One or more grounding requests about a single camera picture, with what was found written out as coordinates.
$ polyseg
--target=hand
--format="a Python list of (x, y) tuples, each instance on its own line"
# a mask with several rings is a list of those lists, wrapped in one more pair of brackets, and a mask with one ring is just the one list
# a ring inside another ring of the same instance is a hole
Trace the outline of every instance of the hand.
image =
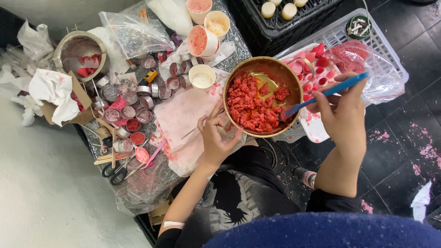
[(315, 91), (312, 95), (317, 103), (307, 109), (313, 113), (321, 113), (321, 120), (326, 132), (339, 148), (340, 152), (366, 152), (366, 130), (364, 127), (364, 103), (360, 99), (367, 79), (357, 83), (350, 89), (339, 92), (340, 96), (325, 97), (322, 93), (335, 84), (357, 75), (355, 72), (346, 72), (335, 77), (335, 83)]
[(242, 139), (242, 131), (243, 129), (237, 130), (234, 135), (234, 138), (229, 141), (222, 141), (221, 135), (217, 131), (216, 125), (224, 127), (224, 123), (218, 117), (215, 118), (217, 113), (219, 113), (223, 108), (222, 101), (220, 101), (214, 107), (210, 116), (202, 116), (198, 121), (199, 131), (202, 133), (202, 137), (204, 139), (204, 154), (203, 159), (201, 161), (202, 166), (206, 166), (203, 164), (207, 164), (208, 166), (215, 167), (216, 170), (219, 168), (221, 163), (228, 157), (233, 148), (239, 143)]

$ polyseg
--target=bowl handle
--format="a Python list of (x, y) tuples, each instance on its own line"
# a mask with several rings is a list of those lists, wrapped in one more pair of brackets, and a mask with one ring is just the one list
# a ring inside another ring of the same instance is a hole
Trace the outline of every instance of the bowl handle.
[[(219, 114), (221, 114), (221, 113), (223, 113), (223, 112), (225, 112), (225, 109), (222, 109), (219, 113), (217, 113), (217, 114), (214, 116), (214, 118), (216, 118)], [(221, 126), (219, 126), (219, 125), (216, 125), (216, 127), (217, 127), (217, 130), (219, 131), (219, 133), (222, 134), (224, 137), (226, 137), (226, 138), (228, 138), (228, 139), (232, 139), (232, 138), (234, 138), (234, 135), (231, 136), (231, 137), (229, 137), (228, 134), (227, 134), (227, 132), (225, 131), (225, 129), (224, 129), (223, 127), (221, 127)]]
[(292, 62), (294, 62), (297, 59), (303, 60), (308, 65), (309, 69), (311, 69), (312, 78), (308, 82), (306, 82), (304, 84), (302, 84), (302, 82), (300, 82), (300, 84), (302, 84), (302, 87), (303, 87), (304, 85), (309, 84), (309, 82), (312, 81), (312, 79), (315, 77), (315, 71), (314, 71), (314, 67), (312, 66), (311, 62), (309, 62), (309, 60), (307, 60), (305, 58), (301, 58), (301, 57), (294, 58), (294, 59), (292, 59), (291, 61), (289, 61), (286, 64), (289, 65), (289, 64), (291, 64)]

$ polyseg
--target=silicone spatula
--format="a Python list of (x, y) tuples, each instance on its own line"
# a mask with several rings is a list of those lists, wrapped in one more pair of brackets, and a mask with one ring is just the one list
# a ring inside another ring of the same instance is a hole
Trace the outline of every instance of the silicone spatula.
[[(358, 74), (357, 76), (348, 78), (347, 80), (344, 80), (343, 82), (335, 85), (334, 87), (332, 87), (331, 89), (323, 92), (323, 94), (325, 96), (330, 96), (332, 94), (338, 93), (344, 89), (347, 89), (349, 87), (352, 87), (354, 85), (356, 85), (358, 82), (362, 81), (363, 79), (369, 77), (369, 73), (368, 72), (364, 72), (362, 74)], [(295, 113), (297, 113), (301, 108), (308, 106), (311, 103), (315, 103), (317, 102), (317, 100), (315, 98), (310, 99), (302, 104), (296, 104), (294, 106), (289, 107), (288, 109), (284, 110), (281, 114), (280, 114), (280, 118), (279, 121), (286, 121), (288, 118), (290, 118), (291, 116), (295, 115)]]

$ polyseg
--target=white paper cup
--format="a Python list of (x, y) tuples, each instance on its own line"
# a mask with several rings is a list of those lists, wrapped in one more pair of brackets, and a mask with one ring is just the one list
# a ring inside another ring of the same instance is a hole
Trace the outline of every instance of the white paper cup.
[(217, 51), (219, 39), (202, 26), (194, 26), (188, 34), (188, 50), (193, 56), (212, 56)]
[(216, 50), (216, 52), (213, 55), (211, 55), (211, 56), (201, 56), (201, 58), (205, 59), (207, 61), (214, 60), (214, 58), (216, 58), (217, 55), (219, 54), (220, 49), (221, 49), (221, 41), (219, 41), (219, 43), (217, 44), (217, 50)]
[[(221, 34), (217, 34), (216, 32), (214, 32), (211, 29), (212, 28), (211, 25), (209, 25), (209, 21), (211, 21), (213, 23), (220, 24), (222, 26), (225, 26), (226, 27), (225, 32), (223, 32)], [(212, 11), (212, 12), (208, 13), (207, 16), (205, 17), (204, 26), (208, 31), (216, 34), (220, 41), (224, 41), (228, 30), (230, 30), (230, 19), (222, 11)]]
[(190, 69), (188, 78), (190, 79), (193, 88), (209, 92), (211, 86), (216, 81), (216, 74), (210, 66), (206, 64), (198, 64)]
[(205, 17), (211, 12), (213, 0), (187, 0), (187, 9), (191, 19), (198, 25), (203, 25)]

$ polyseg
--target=black shirt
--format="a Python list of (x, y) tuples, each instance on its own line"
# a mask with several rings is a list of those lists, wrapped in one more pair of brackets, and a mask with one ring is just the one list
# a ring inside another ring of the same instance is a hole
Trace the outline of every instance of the black shirt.
[[(201, 247), (220, 232), (254, 219), (303, 212), (285, 195), (262, 148), (242, 147), (223, 164), (231, 169), (213, 175), (184, 228), (164, 231), (156, 248)], [(360, 206), (358, 198), (315, 190), (306, 211), (360, 212)]]

